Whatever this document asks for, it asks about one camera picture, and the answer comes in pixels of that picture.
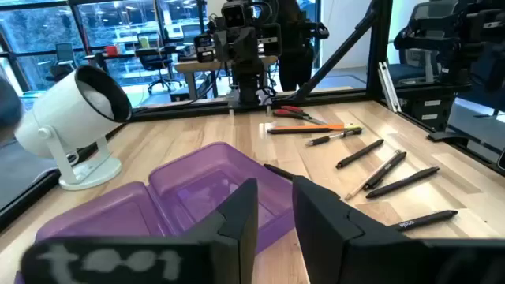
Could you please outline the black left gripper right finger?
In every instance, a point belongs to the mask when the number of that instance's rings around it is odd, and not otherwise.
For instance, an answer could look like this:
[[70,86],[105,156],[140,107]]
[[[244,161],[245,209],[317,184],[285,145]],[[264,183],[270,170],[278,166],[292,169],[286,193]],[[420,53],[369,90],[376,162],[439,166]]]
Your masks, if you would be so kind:
[[505,284],[504,239],[413,239],[303,176],[297,237],[311,284]]

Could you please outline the purple plastic pencil box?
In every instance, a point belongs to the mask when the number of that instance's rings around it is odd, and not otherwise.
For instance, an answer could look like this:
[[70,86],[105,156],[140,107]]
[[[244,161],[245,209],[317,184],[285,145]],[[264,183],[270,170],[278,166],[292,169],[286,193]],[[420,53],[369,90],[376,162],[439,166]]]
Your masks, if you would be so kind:
[[35,243],[52,237],[176,237],[249,178],[258,187],[257,254],[294,228],[292,185],[225,143],[153,170],[148,183],[131,182],[53,218]]

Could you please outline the red-handled scissors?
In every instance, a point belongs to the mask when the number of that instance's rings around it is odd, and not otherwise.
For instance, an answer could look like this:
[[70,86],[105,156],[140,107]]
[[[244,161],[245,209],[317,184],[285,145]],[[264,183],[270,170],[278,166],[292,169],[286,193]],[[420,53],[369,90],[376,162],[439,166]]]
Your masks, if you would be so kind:
[[311,122],[315,125],[325,125],[325,121],[320,121],[305,113],[301,108],[295,106],[281,106],[279,109],[273,110],[273,115],[276,117],[295,118]]

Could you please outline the person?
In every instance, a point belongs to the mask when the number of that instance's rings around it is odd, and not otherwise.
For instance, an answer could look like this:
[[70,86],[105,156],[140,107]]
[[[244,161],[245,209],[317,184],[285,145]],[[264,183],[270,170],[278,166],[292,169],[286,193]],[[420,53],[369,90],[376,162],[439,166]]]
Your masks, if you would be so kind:
[[279,79],[284,92],[296,91],[312,76],[315,51],[311,39],[327,39],[329,31],[322,22],[310,21],[296,0],[276,1],[282,43]]

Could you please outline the white spotlight lamp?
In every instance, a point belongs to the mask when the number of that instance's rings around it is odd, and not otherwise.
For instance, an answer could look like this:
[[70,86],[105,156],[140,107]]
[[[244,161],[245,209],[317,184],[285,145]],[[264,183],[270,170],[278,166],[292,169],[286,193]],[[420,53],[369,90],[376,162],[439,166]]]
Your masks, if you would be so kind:
[[111,154],[106,135],[132,115],[118,83],[82,65],[36,100],[14,135],[25,150],[55,161],[62,188],[89,189],[120,173],[122,163]]

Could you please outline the wooden desk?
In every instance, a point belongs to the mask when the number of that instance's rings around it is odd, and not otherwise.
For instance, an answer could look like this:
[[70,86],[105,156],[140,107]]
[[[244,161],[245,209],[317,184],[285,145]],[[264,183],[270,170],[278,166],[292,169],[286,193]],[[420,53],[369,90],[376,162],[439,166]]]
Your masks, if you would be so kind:
[[221,70],[224,66],[225,64],[219,61],[212,61],[212,62],[187,61],[176,63],[174,65],[174,68],[178,73],[182,73],[185,76],[185,82],[187,83],[189,88],[189,98],[196,99],[198,94],[196,92],[196,79],[194,73],[217,71]]

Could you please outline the black pens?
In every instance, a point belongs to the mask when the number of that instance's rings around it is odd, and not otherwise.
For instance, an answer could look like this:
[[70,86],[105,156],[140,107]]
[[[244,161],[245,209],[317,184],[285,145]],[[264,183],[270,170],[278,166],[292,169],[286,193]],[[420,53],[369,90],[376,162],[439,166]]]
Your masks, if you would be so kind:
[[382,170],[389,162],[392,161],[393,158],[395,158],[397,155],[400,155],[402,153],[401,150],[396,150],[393,155],[384,163],[382,163],[378,168],[376,168],[373,172],[371,172],[371,174],[365,179],[363,180],[358,187],[356,187],[354,190],[352,190],[351,192],[349,192],[346,196],[345,196],[345,200],[348,201],[350,199],[352,199],[354,196],[356,196],[365,186],[365,184],[372,178],[374,177],[380,170]]

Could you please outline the grey office chair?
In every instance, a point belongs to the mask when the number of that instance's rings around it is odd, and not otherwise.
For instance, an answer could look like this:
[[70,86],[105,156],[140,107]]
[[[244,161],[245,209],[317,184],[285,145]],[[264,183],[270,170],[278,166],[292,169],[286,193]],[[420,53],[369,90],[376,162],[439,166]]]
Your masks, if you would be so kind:
[[59,82],[77,67],[71,43],[57,43],[55,48],[56,62],[50,67],[50,74],[46,76],[46,80],[51,82]]

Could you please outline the orange pencil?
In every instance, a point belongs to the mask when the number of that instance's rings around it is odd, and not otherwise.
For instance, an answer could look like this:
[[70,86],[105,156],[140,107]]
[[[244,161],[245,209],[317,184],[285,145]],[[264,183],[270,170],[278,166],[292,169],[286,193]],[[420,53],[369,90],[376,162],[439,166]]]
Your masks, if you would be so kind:
[[329,133],[334,131],[345,131],[358,128],[360,128],[360,126],[354,124],[278,126],[269,129],[267,133],[269,134]]

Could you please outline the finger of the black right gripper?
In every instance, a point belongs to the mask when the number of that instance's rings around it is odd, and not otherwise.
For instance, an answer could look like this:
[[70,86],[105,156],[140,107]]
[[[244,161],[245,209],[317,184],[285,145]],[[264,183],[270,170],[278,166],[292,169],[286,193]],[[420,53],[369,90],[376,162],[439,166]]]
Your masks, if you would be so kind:
[[241,60],[252,61],[258,58],[256,29],[247,27],[241,30]]
[[238,52],[234,49],[234,41],[240,35],[240,28],[228,28],[215,32],[215,56],[219,62],[239,62]]

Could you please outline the black office chair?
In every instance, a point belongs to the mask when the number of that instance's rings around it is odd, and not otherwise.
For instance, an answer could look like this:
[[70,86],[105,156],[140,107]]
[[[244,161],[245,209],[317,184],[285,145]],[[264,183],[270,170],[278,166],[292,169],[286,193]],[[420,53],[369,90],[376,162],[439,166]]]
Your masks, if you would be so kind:
[[159,78],[148,85],[148,94],[152,94],[152,89],[157,84],[167,87],[168,90],[173,84],[181,87],[182,82],[173,78],[172,71],[172,54],[178,52],[176,46],[165,45],[158,32],[140,32],[137,34],[137,41],[140,48],[134,51],[135,56],[146,71],[157,71],[159,74]]

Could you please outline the white aluminium profile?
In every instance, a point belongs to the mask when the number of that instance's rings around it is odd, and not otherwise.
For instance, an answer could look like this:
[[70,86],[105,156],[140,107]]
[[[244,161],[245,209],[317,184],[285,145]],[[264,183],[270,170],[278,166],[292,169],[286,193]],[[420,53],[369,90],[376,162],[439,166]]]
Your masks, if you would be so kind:
[[388,108],[395,113],[401,112],[401,104],[386,62],[378,63],[378,73]]

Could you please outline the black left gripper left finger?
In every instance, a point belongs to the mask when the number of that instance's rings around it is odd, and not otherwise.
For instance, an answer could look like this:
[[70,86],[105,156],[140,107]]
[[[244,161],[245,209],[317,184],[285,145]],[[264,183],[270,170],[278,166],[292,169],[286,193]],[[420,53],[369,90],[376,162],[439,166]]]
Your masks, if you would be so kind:
[[258,187],[245,180],[176,237],[52,237],[21,258],[24,284],[251,284]]

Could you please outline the black pen silver clip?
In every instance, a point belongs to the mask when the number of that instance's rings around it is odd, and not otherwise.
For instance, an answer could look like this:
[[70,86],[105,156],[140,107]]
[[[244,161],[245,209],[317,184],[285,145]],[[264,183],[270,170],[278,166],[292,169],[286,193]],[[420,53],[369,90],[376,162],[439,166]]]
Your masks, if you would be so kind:
[[312,146],[316,146],[319,144],[325,144],[325,143],[329,142],[330,140],[342,139],[347,136],[359,135],[359,134],[361,134],[361,132],[362,132],[362,128],[349,129],[349,130],[345,130],[341,133],[336,133],[336,134],[332,134],[329,136],[322,136],[322,137],[319,137],[316,139],[309,140],[305,145],[307,147],[312,147]]

